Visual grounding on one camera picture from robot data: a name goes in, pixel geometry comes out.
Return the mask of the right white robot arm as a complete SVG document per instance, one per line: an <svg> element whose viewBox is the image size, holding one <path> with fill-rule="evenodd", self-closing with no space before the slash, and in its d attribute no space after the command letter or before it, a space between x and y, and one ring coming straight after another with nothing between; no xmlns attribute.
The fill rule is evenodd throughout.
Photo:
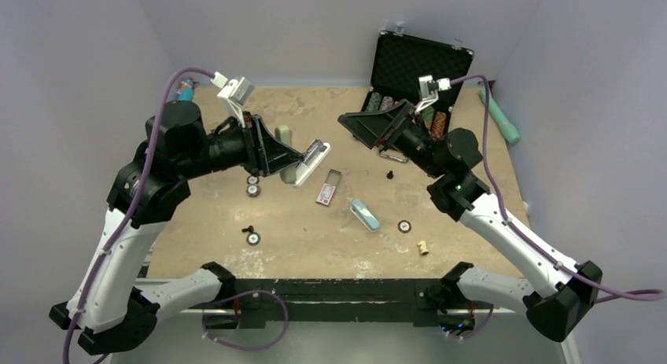
<svg viewBox="0 0 667 364"><path fill-rule="evenodd" d="M443 309L482 301L523 313L555 342L563 342L594 306L602 270L562 254L514 219L473 173L483 160L473 131L455 128L434 139L406 100L385 111L344 113L337 121L368 149L396 149L434 178L426 189L437 210L485 239L521 272L513 278L458 263L440 286L426 290L430 303Z"/></svg>

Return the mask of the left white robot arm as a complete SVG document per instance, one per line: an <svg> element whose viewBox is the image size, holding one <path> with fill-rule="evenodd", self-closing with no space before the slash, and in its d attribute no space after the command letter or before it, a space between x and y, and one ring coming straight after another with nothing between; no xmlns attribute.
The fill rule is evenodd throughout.
<svg viewBox="0 0 667 364"><path fill-rule="evenodd" d="M147 138L110 189L105 226L85 278L50 318L97 360L131 351L160 322L188 308L238 304L235 276L210 262L193 274L141 290L136 279L149 250L190 194L189 182L232 167L267 177L300 163L303 153L280 142L258 115L243 112L207 132L192 101L169 101L146 121Z"/></svg>

